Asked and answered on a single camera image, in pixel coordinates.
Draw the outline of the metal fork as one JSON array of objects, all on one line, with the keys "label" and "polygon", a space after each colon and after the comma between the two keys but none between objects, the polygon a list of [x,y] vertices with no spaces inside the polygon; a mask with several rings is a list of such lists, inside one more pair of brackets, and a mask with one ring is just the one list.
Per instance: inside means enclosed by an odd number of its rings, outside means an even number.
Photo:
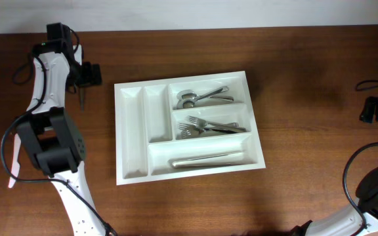
[{"label": "metal fork", "polygon": [[[232,127],[239,127],[238,123],[228,123],[228,125]],[[178,128],[181,130],[189,129],[189,128],[198,128],[196,125],[186,124],[186,123],[179,123]]]},{"label": "metal fork", "polygon": [[184,130],[181,132],[182,139],[189,138],[201,138],[206,136],[216,136],[222,134],[234,134],[233,131],[229,130],[215,130],[215,129],[202,129],[202,130]]},{"label": "metal fork", "polygon": [[206,121],[205,119],[201,119],[201,118],[194,117],[194,116],[187,116],[186,119],[187,119],[187,121],[196,125],[198,128],[205,128],[208,125],[211,125],[212,127],[221,128],[221,129],[224,129],[224,130],[229,130],[229,131],[232,131],[232,132],[235,132],[235,133],[247,132],[246,128],[233,127],[233,126],[225,125],[225,124],[222,124],[222,123]]}]

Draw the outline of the white plastic knife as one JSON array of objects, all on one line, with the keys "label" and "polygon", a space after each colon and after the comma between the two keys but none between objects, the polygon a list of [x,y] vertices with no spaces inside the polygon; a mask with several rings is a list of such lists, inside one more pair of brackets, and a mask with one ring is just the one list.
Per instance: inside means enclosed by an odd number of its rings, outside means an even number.
[{"label": "white plastic knife", "polygon": [[21,139],[18,134],[14,135],[14,145],[13,145],[13,154],[12,154],[12,166],[10,173],[14,177],[18,177],[20,172],[20,163],[18,161],[19,153],[20,153],[20,146],[21,146]]}]

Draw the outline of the small metal spoon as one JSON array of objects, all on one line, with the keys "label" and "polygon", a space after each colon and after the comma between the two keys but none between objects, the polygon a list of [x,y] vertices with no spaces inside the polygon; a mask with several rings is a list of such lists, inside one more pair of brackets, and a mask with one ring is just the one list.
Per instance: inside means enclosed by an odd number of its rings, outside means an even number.
[{"label": "small metal spoon", "polygon": [[80,105],[80,110],[84,111],[84,109],[85,109],[85,89],[83,87],[79,88],[79,105]]}]

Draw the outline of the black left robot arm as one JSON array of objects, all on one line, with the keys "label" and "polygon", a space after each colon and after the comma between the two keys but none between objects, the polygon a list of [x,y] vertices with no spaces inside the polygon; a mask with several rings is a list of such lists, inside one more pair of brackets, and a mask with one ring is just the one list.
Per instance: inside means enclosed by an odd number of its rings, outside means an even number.
[{"label": "black left robot arm", "polygon": [[72,42],[75,35],[65,24],[49,24],[47,40],[33,46],[33,95],[13,124],[14,152],[24,147],[43,181],[55,187],[74,235],[115,235],[96,211],[85,177],[85,141],[65,108],[70,88],[80,92],[102,83],[100,66],[84,61],[82,46]]}]

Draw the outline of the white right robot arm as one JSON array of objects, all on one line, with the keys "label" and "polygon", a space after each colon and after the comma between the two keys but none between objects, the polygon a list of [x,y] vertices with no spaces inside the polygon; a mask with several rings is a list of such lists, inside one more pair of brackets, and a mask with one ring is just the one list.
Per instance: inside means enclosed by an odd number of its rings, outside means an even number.
[{"label": "white right robot arm", "polygon": [[308,221],[295,226],[290,235],[368,235],[378,232],[378,167],[367,173],[355,192],[353,199],[347,187],[347,175],[352,162],[369,148],[378,147],[378,142],[357,149],[348,159],[342,176],[342,187],[349,205],[318,221]]}]

